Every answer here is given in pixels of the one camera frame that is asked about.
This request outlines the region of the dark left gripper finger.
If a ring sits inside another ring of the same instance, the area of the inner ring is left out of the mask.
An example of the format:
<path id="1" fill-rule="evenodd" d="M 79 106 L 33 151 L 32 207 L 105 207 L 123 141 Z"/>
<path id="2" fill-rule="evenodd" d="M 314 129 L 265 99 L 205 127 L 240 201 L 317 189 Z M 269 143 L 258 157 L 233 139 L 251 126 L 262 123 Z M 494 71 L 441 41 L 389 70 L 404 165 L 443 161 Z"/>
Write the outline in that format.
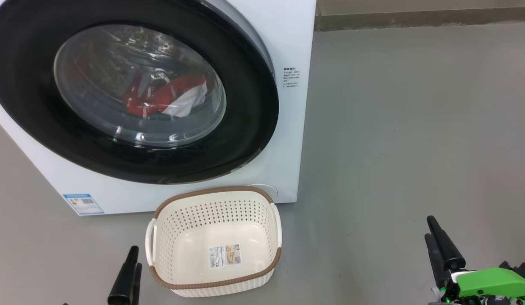
<path id="1" fill-rule="evenodd" d="M 132 305 L 139 305 L 140 284 L 142 280 L 142 264 L 136 264 L 133 286 L 132 286 Z"/>
<path id="2" fill-rule="evenodd" d="M 132 286 L 139 247 L 132 246 L 108 296 L 108 305 L 132 305 Z"/>

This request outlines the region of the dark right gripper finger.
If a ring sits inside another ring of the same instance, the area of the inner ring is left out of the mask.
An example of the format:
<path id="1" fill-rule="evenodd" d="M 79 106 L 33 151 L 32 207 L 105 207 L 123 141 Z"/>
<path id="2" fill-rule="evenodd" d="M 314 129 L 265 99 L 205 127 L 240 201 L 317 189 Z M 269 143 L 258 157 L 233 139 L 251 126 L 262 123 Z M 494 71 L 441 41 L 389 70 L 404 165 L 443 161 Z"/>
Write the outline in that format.
<path id="1" fill-rule="evenodd" d="M 444 252 L 450 250 L 450 238 L 446 237 L 443 239 L 443 249 L 438 244 L 438 239 L 432 234 L 425 234 L 425 243 L 428 250 L 428 255 L 431 263 L 431 270 L 437 288 L 444 286 L 445 280 L 447 279 L 447 272 L 444 269 L 446 259 L 444 259 Z"/>
<path id="2" fill-rule="evenodd" d="M 449 235 L 443 230 L 434 216 L 427 216 L 430 235 L 435 241 L 436 260 L 444 271 L 464 269 L 466 261 L 458 251 Z"/>

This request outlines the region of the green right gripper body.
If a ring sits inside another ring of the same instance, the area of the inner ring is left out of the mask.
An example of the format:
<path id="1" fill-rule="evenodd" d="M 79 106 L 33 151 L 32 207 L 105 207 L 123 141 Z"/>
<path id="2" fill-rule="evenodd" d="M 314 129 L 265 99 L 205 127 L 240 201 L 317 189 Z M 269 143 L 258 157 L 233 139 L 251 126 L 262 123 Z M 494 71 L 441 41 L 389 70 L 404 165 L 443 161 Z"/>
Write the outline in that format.
<path id="1" fill-rule="evenodd" d="M 443 305 L 525 305 L 525 278 L 504 268 L 453 272 L 436 287 L 436 302 Z"/>

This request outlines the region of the red and white garment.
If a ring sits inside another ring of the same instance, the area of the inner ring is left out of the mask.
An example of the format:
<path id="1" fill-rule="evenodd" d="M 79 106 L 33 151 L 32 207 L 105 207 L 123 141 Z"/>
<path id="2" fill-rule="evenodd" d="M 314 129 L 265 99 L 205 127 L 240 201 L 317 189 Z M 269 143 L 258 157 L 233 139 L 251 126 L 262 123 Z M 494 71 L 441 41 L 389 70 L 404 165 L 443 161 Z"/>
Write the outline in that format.
<path id="1" fill-rule="evenodd" d="M 156 113 L 188 116 L 195 106 L 206 100 L 208 92 L 203 75 L 184 75 L 162 86 L 142 81 L 142 75 L 136 75 L 122 97 L 125 110 L 142 118 Z"/>

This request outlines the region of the cream laundry basket brown rim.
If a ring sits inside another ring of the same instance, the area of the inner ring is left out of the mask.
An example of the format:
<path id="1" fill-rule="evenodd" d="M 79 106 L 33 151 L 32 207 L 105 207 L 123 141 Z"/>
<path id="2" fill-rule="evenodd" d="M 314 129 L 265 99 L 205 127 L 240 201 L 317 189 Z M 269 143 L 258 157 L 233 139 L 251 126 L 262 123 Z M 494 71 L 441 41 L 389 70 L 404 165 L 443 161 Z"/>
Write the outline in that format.
<path id="1" fill-rule="evenodd" d="M 242 263 L 209 268 L 208 248 L 241 245 Z M 282 254 L 274 200 L 256 187 L 192 191 L 165 200 L 145 234 L 149 271 L 181 297 L 219 297 L 265 285 Z"/>

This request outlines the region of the printed barcode label sticker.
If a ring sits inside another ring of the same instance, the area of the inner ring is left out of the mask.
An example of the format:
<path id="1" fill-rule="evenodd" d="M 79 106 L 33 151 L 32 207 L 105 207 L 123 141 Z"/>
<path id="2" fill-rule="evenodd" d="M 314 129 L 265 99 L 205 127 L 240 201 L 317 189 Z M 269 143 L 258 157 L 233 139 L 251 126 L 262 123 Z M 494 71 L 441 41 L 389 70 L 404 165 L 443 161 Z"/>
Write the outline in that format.
<path id="1" fill-rule="evenodd" d="M 242 263 L 241 245 L 239 243 L 226 244 L 208 248 L 209 268 L 224 268 Z"/>

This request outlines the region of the white front-load washing machine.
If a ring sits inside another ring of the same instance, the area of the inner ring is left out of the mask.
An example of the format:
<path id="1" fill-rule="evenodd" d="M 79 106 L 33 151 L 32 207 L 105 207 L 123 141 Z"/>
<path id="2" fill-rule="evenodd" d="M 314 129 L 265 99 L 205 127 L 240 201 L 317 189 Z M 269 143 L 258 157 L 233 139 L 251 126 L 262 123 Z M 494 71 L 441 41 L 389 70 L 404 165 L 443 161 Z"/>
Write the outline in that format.
<path id="1" fill-rule="evenodd" d="M 98 174 L 62 158 L 33 139 L 0 106 L 1 127 L 64 201 L 63 194 L 90 194 L 105 214 L 136 213 L 154 211 L 175 195 L 255 183 L 275 187 L 275 203 L 297 200 L 316 0 L 208 1 L 225 12 L 241 14 L 240 24 L 257 34 L 269 54 L 279 111 L 268 145 L 249 163 L 223 176 L 152 185 Z"/>

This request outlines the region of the blue energy label sticker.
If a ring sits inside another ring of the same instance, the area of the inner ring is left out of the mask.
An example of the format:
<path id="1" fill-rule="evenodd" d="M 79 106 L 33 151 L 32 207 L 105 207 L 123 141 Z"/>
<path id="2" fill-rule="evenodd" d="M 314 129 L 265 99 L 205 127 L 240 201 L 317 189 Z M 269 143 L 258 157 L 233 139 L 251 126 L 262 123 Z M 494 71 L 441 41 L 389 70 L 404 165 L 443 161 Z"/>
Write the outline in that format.
<path id="1" fill-rule="evenodd" d="M 63 197 L 79 216 L 105 214 L 90 194 L 63 194 Z"/>

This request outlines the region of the round white filter cover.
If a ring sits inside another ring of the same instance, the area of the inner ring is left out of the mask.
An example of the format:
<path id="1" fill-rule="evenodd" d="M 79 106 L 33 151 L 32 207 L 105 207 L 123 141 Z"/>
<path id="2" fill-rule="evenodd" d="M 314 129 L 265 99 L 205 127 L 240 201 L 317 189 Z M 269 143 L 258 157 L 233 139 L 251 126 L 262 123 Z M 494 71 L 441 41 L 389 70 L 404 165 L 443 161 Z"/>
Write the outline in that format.
<path id="1" fill-rule="evenodd" d="M 255 183 L 255 184 L 251 184 L 251 185 L 248 185 L 248 186 L 249 187 L 256 187 L 257 189 L 260 189 L 260 190 L 266 192 L 274 200 L 278 196 L 278 190 L 275 187 L 273 187 L 273 186 L 266 185 L 266 184 L 260 184 L 260 183 Z"/>

